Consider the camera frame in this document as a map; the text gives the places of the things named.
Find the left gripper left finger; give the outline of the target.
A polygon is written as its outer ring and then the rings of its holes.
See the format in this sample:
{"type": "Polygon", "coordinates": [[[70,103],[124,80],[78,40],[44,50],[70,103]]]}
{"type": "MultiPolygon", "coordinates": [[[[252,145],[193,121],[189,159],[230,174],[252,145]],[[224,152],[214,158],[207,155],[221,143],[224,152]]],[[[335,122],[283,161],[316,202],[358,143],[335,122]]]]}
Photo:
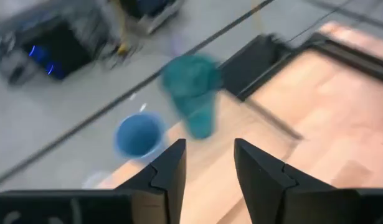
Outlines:
{"type": "Polygon", "coordinates": [[[125,223],[177,224],[186,184],[186,140],[178,139],[160,156],[117,187],[128,193],[125,223]]]}

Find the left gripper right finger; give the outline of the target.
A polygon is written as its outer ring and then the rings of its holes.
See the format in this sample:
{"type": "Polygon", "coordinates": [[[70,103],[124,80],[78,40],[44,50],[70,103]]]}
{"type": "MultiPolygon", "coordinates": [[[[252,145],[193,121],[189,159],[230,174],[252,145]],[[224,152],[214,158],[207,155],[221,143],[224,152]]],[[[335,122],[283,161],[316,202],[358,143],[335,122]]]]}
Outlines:
{"type": "Polygon", "coordinates": [[[244,139],[234,160],[253,223],[358,223],[356,191],[341,190],[277,159],[244,139]]]}

